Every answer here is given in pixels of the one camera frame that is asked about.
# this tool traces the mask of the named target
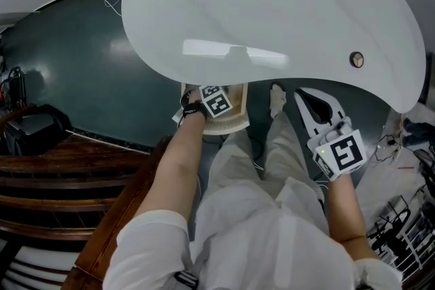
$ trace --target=curved tabletop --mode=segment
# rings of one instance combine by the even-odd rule
[[[122,0],[122,16],[142,60],[189,84],[329,79],[398,112],[423,86],[423,39],[405,0]],[[352,52],[364,56],[359,69]]]

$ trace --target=white shirt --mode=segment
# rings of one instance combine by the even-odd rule
[[[273,200],[251,181],[207,195],[196,214],[195,241],[171,211],[134,218],[118,235],[104,290],[154,290],[191,270],[199,289],[401,289],[402,275],[382,261],[353,261],[328,235],[315,192],[289,178]]]

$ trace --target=beige pants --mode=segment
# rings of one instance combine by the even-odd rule
[[[321,188],[308,175],[293,126],[287,115],[281,112],[273,120],[267,134],[264,179],[261,180],[257,174],[252,158],[251,141],[246,130],[242,130],[232,133],[226,139],[213,160],[206,195],[235,181],[252,180],[276,198],[289,177],[306,183],[320,200],[324,200]]]

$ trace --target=floor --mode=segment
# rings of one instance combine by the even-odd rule
[[[149,146],[175,132],[171,118],[179,108],[180,83],[153,71],[136,55],[121,17],[105,7],[103,0],[55,3],[4,33],[3,44],[7,66],[19,65],[25,72],[28,102],[51,104],[66,113],[74,127]],[[248,131],[261,141],[271,122],[270,83],[249,84]],[[340,101],[354,127],[360,129],[368,154],[373,153],[390,109],[387,104],[369,92],[333,81],[283,79],[281,83],[288,91],[285,112],[303,145],[308,136],[292,93],[298,87],[312,87]],[[218,137],[206,139],[220,143]],[[259,145],[253,146],[258,153]],[[319,169],[308,149],[302,147],[314,177]],[[203,187],[217,150],[218,145],[204,144],[200,167]],[[364,169],[353,174],[355,184],[363,174]]]

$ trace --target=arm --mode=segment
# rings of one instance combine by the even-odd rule
[[[354,261],[378,259],[367,241],[364,217],[350,175],[329,184],[328,225],[331,238],[342,244]]]
[[[189,103],[200,100],[191,91]],[[135,216],[165,209],[189,220],[196,191],[198,165],[203,145],[205,118],[202,113],[187,115],[169,143],[156,171],[156,178]]]

